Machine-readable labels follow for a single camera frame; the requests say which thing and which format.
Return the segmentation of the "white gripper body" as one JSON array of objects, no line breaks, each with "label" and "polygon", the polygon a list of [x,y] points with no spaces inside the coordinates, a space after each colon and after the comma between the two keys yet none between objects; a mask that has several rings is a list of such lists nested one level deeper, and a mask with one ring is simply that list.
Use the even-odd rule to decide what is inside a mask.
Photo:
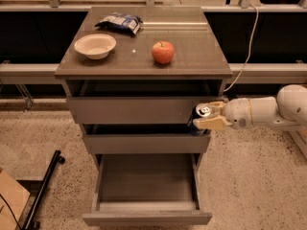
[{"label": "white gripper body", "polygon": [[250,102],[247,98],[233,99],[223,107],[223,114],[234,129],[251,126]]}]

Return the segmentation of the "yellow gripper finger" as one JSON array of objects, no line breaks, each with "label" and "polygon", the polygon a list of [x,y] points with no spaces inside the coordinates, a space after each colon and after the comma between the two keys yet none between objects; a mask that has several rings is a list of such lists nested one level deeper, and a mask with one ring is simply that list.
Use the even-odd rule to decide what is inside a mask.
[{"label": "yellow gripper finger", "polygon": [[209,105],[222,111],[224,109],[225,102],[211,102]]},{"label": "yellow gripper finger", "polygon": [[193,120],[193,125],[198,129],[212,129],[212,130],[224,130],[228,126],[231,126],[224,116],[217,116],[214,118],[198,118]]}]

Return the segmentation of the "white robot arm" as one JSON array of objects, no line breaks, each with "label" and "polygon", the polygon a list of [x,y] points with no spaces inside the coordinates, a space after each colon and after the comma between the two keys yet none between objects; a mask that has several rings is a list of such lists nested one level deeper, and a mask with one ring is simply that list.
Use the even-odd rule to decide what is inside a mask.
[{"label": "white robot arm", "polygon": [[307,127],[307,87],[291,84],[282,87],[275,97],[199,103],[194,107],[189,125],[197,133],[206,129],[254,126],[302,130]]}]

